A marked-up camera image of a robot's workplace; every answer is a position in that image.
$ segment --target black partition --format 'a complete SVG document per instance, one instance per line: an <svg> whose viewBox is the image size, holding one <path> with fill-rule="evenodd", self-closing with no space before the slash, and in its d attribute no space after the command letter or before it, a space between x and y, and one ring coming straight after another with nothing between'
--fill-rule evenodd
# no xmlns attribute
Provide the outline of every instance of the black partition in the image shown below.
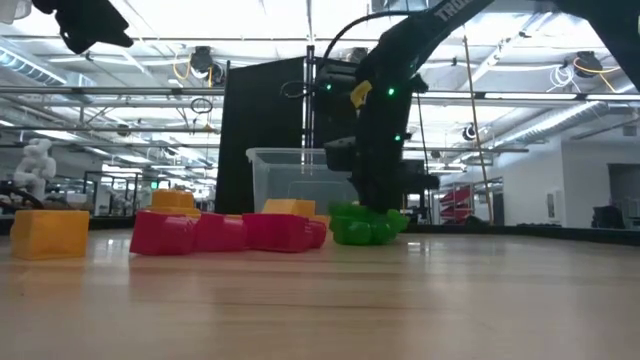
<svg viewBox="0 0 640 360"><path fill-rule="evenodd" d="M231 69L225 89L215 211L253 212L253 173L246 151L300 148L303 100L280 94L288 81L302 83L304 58ZM291 87L291 92L301 91Z"/></svg>

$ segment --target clear plastic bin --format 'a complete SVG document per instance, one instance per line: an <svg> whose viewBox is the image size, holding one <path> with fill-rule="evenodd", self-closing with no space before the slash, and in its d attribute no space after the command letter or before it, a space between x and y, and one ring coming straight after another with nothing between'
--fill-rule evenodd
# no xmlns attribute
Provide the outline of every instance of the clear plastic bin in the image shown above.
<svg viewBox="0 0 640 360"><path fill-rule="evenodd" d="M313 200L317 215L328 215L332 202L358 200L351 174L329 170L323 149L254 148L247 157L253 163L255 212L267 199Z"/></svg>

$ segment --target red block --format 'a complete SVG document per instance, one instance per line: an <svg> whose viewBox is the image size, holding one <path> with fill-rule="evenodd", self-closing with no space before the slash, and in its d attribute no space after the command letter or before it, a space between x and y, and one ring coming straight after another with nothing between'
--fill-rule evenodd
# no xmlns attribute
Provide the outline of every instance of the red block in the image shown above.
<svg viewBox="0 0 640 360"><path fill-rule="evenodd" d="M242 219L203 213L196 225L195 251L242 251L247 247L246 237Z"/></svg>
<svg viewBox="0 0 640 360"><path fill-rule="evenodd" d="M324 223L313 220L310 220L307 226L311 228L312 233L311 248L321 248L327 237L327 226Z"/></svg>
<svg viewBox="0 0 640 360"><path fill-rule="evenodd" d="M252 250L299 253L313 243L309 219L284 214L246 214L247 247Z"/></svg>
<svg viewBox="0 0 640 360"><path fill-rule="evenodd" d="M194 245L196 220L184 215L139 211L130 252L140 255L186 255Z"/></svg>

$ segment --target wooden table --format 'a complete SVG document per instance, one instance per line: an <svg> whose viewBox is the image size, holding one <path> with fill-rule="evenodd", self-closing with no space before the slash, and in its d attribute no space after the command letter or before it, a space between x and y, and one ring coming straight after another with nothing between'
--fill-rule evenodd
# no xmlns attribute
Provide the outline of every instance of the wooden table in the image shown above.
<svg viewBox="0 0 640 360"><path fill-rule="evenodd" d="M0 359L640 358L640 249L406 236L306 254L87 259L0 242Z"/></svg>

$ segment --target ceiling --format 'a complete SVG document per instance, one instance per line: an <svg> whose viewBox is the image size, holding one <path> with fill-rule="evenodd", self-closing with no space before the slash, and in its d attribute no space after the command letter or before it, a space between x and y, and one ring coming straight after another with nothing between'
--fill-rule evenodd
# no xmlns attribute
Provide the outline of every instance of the ceiling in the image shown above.
<svg viewBox="0 0 640 360"><path fill-rule="evenodd" d="M184 74L188 54L195 46L207 45L213 49L217 61L231 61L232 66L247 66L277 59L303 56L308 44L316 46L322 54L329 41L347 23L367 14L370 0L112 0L112 4L130 23L127 34L135 40L130 49L97 44L90 49L93 61L85 55L74 55L58 37L58 25L51 16L34 10L32 14L13 25L0 24L0 36L18 48L30 59L48 66L54 73L80 73L97 86L105 87L203 87L205 81ZM466 91L467 68L463 37L469 37L470 63L474 72L482 70L482 64L498 54L487 71L477 74L476 91L524 91L524 92L605 92L609 91L600 77L582 79L575 77L566 86L555 86L556 79L566 80L557 68L565 60L573 60L578 51L593 51L605 69L615 68L617 63L609 54L590 25L567 15L538 15L532 20L532 5L526 1L498 1L485 12L471 20L449 36L434 52L420 74L435 91ZM332 52L334 57L345 56L353 47L373 48L379 36L401 18L381 18L352 29L338 42ZM526 38L518 34L526 28ZM452 60L459 61L458 66ZM35 85L7 69L0 68L4 84ZM609 80L625 78L621 70L606 75ZM59 113L65 121L79 124L80 109L50 107L56 98L29 97L27 101L46 106ZM103 96L98 100L122 103L126 100L146 101L147 107L87 108L84 120L92 120L92 126L180 128L185 119L191 123L198 118L199 126L205 124L219 128L222 119L222 97L213 98L210 114L197 115L188 107L159 108L153 105L188 103L165 98ZM521 125L547 109L544 102L528 106L490 106L477 108L479 127L487 139ZM409 128L415 132L409 145L421 145L419 115L424 119L424 134L429 147L470 146L462 139L462 129L472 121L470 104L455 105L440 102L429 103L418 109L414 105ZM114 133L90 135L94 142L133 144L169 144L174 148L181 144L210 144L211 149L193 150L210 163L217 161L219 135L189 133L134 133L119 136ZM121 149L100 148L111 155L121 154ZM135 148L134 155L148 157L154 162L175 163L158 148Z"/></svg>

